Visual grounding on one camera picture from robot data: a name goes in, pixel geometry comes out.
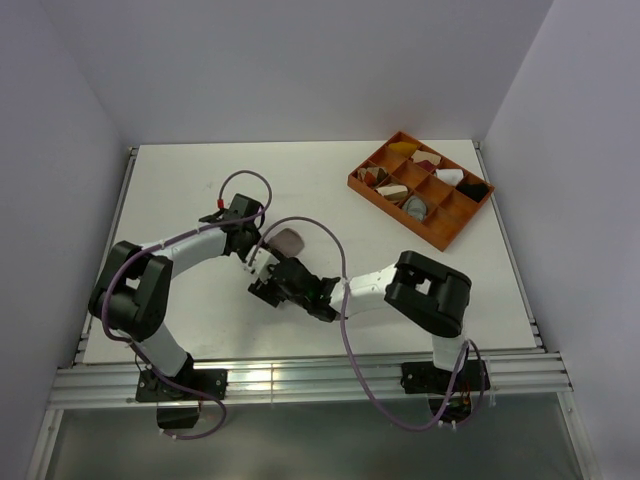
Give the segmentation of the beige sock with red stripes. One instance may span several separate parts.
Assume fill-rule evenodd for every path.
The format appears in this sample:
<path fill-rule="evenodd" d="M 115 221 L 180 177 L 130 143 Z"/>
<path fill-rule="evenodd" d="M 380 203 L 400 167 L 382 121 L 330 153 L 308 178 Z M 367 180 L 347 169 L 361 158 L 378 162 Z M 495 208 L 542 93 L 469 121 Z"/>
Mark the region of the beige sock with red stripes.
<path fill-rule="evenodd" d="M 268 245 L 284 257 L 296 257 L 305 247 L 302 237 L 291 228 L 284 228 L 273 235 Z"/>

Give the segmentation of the grey sock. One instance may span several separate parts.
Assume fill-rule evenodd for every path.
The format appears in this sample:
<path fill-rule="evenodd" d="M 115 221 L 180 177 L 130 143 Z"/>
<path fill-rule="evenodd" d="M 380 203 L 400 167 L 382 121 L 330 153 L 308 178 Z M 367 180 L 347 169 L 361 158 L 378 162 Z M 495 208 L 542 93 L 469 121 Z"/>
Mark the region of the grey sock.
<path fill-rule="evenodd" d="M 429 213 L 427 204 L 415 195 L 406 200 L 402 206 L 402 210 L 418 222 L 422 222 Z"/>

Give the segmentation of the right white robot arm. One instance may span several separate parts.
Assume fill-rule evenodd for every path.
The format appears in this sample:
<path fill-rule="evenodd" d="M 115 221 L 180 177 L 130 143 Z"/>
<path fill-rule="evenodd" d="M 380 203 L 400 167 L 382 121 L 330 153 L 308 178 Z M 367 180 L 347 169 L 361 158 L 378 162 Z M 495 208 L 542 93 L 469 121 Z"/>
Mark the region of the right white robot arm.
<path fill-rule="evenodd" d="M 253 278 L 250 293 L 273 307 L 292 303 L 323 322 L 392 308 L 432 336 L 438 386 L 452 390 L 467 377 L 463 323 L 472 282 L 457 270 L 404 251 L 395 263 L 350 280 L 318 277 L 298 258 L 265 248 L 244 269 Z"/>

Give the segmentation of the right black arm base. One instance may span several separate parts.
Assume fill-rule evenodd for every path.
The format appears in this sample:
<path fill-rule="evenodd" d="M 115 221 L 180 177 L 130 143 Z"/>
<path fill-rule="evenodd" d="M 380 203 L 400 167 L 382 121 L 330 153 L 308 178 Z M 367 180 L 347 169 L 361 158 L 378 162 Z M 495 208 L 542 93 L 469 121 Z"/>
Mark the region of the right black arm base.
<path fill-rule="evenodd" d="M 400 385 L 408 395 L 427 394 L 431 413 L 436 415 L 446 394 L 450 373 L 437 369 L 432 362 L 405 362 L 401 364 Z M 445 423 L 460 422 L 474 410 L 471 394 L 487 392 L 491 388 L 484 361 L 466 360 L 458 372 L 451 399 L 440 417 Z"/>

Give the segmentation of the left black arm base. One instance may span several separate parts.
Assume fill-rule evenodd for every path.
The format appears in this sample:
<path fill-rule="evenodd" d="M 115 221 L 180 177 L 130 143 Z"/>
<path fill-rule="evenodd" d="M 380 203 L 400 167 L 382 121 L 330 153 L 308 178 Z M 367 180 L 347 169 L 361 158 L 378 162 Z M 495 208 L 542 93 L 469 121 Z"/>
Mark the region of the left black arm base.
<path fill-rule="evenodd" d="M 178 440 L 196 440 L 219 431 L 227 419 L 223 403 L 228 385 L 226 369 L 193 370 L 180 379 L 165 379 L 153 370 L 141 371 L 135 402 L 156 405 L 156 423 L 163 434 Z M 209 430 L 197 433 L 204 403 L 220 408 L 220 419 Z"/>

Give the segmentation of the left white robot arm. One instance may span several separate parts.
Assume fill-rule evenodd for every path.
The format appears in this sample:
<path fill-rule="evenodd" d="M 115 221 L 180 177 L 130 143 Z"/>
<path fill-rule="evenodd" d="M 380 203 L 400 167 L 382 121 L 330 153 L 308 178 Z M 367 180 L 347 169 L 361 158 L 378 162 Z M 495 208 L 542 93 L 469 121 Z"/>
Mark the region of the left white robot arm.
<path fill-rule="evenodd" d="M 159 388 L 183 399 L 195 386 L 192 358 L 164 324 L 172 280 L 220 256 L 244 260 L 256 245 L 265 207 L 242 194 L 199 220 L 196 229 L 153 245 L 115 244 L 90 296 L 89 313 L 105 334 L 131 346 L 159 371 Z"/>

